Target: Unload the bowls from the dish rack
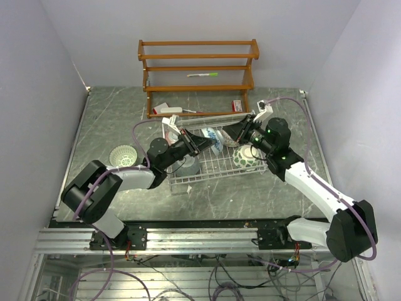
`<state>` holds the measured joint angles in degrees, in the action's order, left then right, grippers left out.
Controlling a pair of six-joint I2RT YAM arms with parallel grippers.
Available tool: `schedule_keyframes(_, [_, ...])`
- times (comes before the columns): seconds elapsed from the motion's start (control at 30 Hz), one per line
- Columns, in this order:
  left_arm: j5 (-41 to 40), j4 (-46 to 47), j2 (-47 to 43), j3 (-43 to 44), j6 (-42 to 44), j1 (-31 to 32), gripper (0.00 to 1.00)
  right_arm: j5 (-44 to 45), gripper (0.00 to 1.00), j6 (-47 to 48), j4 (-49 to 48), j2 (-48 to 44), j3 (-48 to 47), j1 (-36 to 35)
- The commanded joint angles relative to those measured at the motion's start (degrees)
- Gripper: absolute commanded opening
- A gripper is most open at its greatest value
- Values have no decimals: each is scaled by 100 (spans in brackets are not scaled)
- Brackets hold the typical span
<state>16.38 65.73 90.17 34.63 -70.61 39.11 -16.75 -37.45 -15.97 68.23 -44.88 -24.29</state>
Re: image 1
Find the blue floral white bowl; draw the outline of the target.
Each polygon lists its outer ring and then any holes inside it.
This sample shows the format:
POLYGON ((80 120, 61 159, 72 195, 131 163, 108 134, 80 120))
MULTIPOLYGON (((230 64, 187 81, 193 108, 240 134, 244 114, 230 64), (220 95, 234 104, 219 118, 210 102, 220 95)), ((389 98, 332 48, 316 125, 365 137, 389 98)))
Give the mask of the blue floral white bowl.
POLYGON ((222 136, 219 133, 219 131, 214 129, 214 128, 212 128, 212 127, 206 127, 206 128, 201 129, 201 132, 202 132, 204 137, 210 138, 210 139, 212 139, 214 141, 211 149, 212 149, 212 152, 214 153, 214 155, 216 157, 218 157, 219 154, 224 149, 222 136))

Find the blue dotted bowl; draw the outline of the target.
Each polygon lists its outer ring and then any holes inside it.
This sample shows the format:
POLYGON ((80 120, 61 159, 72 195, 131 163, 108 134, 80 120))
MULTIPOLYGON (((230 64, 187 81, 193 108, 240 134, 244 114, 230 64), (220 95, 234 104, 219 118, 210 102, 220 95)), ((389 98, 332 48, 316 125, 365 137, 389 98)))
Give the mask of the blue dotted bowl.
POLYGON ((199 160, 196 157, 185 156, 175 163, 174 171, 177 177, 194 176, 200 170, 199 160))

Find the white wire dish rack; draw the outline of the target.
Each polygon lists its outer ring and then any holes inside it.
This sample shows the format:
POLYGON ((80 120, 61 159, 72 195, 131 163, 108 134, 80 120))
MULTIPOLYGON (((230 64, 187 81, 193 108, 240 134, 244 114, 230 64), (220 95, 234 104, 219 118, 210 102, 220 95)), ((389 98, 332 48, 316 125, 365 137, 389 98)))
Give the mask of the white wire dish rack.
MULTIPOLYGON (((223 128, 223 126, 235 124, 241 121, 245 116, 246 114, 230 114, 212 117, 200 117, 194 119, 185 119, 179 116, 179 118, 177 119, 177 126, 180 129, 185 128, 189 132, 203 137, 201 129, 212 127, 218 130, 220 133, 220 130, 223 128)), ((163 137, 165 138, 165 132, 169 129, 164 124, 162 124, 162 128, 163 137)), ((241 176, 256 172, 262 174, 267 170, 267 164, 262 160, 264 154, 256 148, 255 149, 258 152, 258 156, 256 159, 259 160, 259 164, 255 170, 249 171, 247 169, 240 169, 236 167, 233 163, 232 156, 237 148, 238 147, 224 146, 223 151, 219 154, 218 157, 214 155, 211 148, 205 150, 196 157, 199 160, 200 170, 194 176, 177 177, 174 171, 174 164, 172 167, 168 168, 169 175, 167 179, 170 187, 179 184, 190 184, 195 182, 221 179, 225 177, 241 176)))

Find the teal pattern cream bowl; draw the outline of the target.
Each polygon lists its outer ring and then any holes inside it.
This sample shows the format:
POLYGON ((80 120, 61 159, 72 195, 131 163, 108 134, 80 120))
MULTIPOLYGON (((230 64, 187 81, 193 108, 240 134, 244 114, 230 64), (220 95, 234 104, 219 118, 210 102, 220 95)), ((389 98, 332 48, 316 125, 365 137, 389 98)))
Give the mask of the teal pattern cream bowl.
POLYGON ((119 145, 109 154, 109 162, 115 167, 134 166, 138 159, 136 149, 131 145, 119 145))

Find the red floral pattern bowl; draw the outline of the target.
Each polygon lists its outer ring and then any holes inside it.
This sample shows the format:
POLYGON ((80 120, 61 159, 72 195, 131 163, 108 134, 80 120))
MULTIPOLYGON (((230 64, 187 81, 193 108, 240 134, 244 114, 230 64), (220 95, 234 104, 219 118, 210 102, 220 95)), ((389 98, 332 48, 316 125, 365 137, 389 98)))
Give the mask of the red floral pattern bowl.
POLYGON ((178 135, 168 130, 165 132, 165 139, 169 145, 172 145, 178 141, 178 135))

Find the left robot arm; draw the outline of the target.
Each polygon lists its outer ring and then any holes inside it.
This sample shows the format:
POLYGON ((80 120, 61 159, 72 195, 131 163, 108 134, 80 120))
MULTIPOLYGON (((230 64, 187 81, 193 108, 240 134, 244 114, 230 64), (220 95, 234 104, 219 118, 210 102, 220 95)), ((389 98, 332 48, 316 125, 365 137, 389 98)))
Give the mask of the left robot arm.
POLYGON ((105 235, 114 249, 125 248, 129 227, 109 208, 115 195, 132 189, 154 189, 167 177, 167 169, 186 157, 195 157, 215 144, 216 140, 180 130, 173 144, 162 138, 151 141, 143 163, 130 167, 108 167, 94 160, 72 180, 61 193, 61 201, 85 224, 105 235))

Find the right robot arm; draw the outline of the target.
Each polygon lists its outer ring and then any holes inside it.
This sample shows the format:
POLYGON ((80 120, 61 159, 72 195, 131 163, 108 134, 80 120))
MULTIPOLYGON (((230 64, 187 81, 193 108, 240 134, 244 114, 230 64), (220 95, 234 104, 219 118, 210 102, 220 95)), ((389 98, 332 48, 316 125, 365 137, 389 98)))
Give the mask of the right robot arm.
POLYGON ((291 131, 285 119, 272 118, 263 129, 255 115, 247 115, 223 130, 237 143, 261 150, 271 173, 306 196, 327 219, 317 222, 300 216, 288 218, 276 233, 280 246, 290 248, 297 241, 305 241, 328 248, 341 262, 355 257, 368 261, 376 258, 378 235, 373 206, 340 193, 309 169, 306 159, 289 146, 291 131))

